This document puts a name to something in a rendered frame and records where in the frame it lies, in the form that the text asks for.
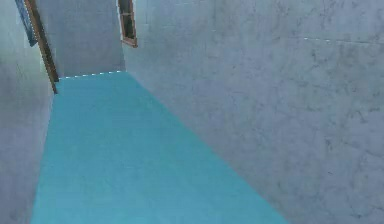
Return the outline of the brown framed window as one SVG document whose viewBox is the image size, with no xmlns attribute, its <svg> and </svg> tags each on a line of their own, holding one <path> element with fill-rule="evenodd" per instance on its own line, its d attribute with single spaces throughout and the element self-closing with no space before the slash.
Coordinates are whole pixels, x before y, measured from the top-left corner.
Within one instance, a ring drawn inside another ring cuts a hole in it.
<svg viewBox="0 0 384 224">
<path fill-rule="evenodd" d="M 122 41 L 133 48 L 138 46 L 133 0 L 117 0 Z"/>
</svg>

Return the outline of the brown framed room door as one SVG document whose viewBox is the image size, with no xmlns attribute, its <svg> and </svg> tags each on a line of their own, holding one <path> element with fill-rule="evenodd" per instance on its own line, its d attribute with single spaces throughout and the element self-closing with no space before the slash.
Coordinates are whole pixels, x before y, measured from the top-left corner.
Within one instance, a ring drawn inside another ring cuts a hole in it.
<svg viewBox="0 0 384 224">
<path fill-rule="evenodd" d="M 40 14 L 35 0 L 24 0 L 26 9 L 29 14 L 30 21 L 38 42 L 41 56 L 51 83 L 52 90 L 55 94 L 58 93 L 56 83 L 59 81 L 59 76 L 56 70 L 55 63 L 52 58 L 51 50 L 44 32 L 43 24 L 41 22 Z"/>
</svg>

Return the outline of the blue framed wall picture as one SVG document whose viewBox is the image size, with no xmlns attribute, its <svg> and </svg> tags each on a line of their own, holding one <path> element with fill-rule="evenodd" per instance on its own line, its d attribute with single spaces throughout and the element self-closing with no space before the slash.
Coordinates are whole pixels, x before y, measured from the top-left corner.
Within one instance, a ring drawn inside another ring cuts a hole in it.
<svg viewBox="0 0 384 224">
<path fill-rule="evenodd" d="M 34 30 L 29 17 L 28 10 L 26 8 L 25 0 L 15 0 L 15 3 L 19 11 L 21 21 L 24 25 L 24 29 L 29 41 L 29 45 L 33 47 L 37 43 L 37 40 L 34 34 Z"/>
</svg>

